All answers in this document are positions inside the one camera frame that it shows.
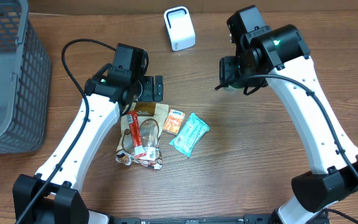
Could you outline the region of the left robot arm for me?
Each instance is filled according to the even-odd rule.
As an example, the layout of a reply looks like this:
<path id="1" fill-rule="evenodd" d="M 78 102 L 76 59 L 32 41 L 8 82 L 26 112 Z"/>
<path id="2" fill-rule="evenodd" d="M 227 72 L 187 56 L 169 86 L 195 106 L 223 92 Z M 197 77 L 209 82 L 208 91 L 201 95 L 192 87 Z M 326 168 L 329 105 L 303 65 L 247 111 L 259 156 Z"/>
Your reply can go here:
<path id="1" fill-rule="evenodd" d="M 21 174 L 12 193 L 17 223 L 114 223 L 81 197 L 88 169 L 109 130 L 136 101 L 163 99 L 163 78 L 148 76 L 148 53 L 118 44 L 113 61 L 84 86 L 79 111 L 62 141 L 35 175 Z"/>

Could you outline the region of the teal wet wipes pack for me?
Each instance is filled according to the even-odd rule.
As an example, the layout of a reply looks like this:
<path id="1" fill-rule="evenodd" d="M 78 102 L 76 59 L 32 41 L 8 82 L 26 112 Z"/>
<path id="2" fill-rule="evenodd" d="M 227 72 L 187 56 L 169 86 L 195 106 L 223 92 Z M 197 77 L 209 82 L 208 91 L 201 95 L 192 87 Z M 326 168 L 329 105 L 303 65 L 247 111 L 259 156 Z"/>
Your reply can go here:
<path id="1" fill-rule="evenodd" d="M 169 142 L 169 145 L 173 146 L 187 158 L 190 158 L 198 141 L 209 130 L 210 127 L 195 113 L 192 113 L 178 135 Z"/>

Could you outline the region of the green lid glass jar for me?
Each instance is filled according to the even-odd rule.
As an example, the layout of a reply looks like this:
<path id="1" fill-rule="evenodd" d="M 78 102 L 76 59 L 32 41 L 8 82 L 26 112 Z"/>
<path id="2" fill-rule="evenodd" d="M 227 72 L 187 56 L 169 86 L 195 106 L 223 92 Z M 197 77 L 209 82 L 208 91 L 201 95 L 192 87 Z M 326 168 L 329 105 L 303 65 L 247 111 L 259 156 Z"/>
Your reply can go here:
<path id="1" fill-rule="evenodd" d="M 232 85 L 228 85 L 228 86 L 224 87 L 223 89 L 226 93 L 230 93 L 230 94 L 240 94 L 244 91 L 243 87 L 232 86 Z"/>

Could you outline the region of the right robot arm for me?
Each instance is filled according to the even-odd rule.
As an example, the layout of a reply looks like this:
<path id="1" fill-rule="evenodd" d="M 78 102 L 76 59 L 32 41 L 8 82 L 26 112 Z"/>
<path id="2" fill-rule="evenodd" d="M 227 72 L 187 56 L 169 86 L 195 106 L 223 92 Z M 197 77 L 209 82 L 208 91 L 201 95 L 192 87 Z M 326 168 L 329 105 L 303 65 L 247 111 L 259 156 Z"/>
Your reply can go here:
<path id="1" fill-rule="evenodd" d="M 293 197 L 270 214 L 246 215 L 246 223 L 328 223 L 332 205 L 358 191 L 358 147 L 334 114 L 315 72 L 310 50 L 289 24 L 268 26 L 256 6 L 228 20 L 236 53 L 220 60 L 219 87 L 245 95 L 270 87 L 296 127 L 309 171 L 291 180 Z"/>

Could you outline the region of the orange tissue packet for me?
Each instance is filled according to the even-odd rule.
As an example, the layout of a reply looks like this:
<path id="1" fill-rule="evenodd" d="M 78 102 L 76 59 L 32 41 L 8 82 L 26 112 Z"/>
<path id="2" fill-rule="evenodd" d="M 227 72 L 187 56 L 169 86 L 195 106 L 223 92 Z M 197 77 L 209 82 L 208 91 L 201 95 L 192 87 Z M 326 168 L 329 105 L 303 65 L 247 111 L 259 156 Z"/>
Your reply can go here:
<path id="1" fill-rule="evenodd" d="M 168 116 L 164 122 L 163 130 L 170 134 L 177 135 L 180 131 L 184 119 L 185 119 L 184 112 L 170 109 Z"/>

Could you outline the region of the dried food snack bag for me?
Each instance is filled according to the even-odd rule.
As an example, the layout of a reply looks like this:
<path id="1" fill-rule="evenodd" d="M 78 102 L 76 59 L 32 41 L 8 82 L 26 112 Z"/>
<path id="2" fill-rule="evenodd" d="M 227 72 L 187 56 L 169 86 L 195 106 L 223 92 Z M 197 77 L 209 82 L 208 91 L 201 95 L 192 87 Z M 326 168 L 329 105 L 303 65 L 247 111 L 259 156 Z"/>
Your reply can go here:
<path id="1" fill-rule="evenodd" d="M 169 106 L 161 103 L 134 103 L 130 112 L 137 113 L 139 134 L 132 137 L 129 119 L 121 118 L 121 138 L 116 149 L 116 161 L 127 166 L 136 163 L 154 170 L 163 167 L 159 139 L 163 124 L 168 116 Z M 143 154 L 138 154 L 133 140 L 140 139 Z"/>

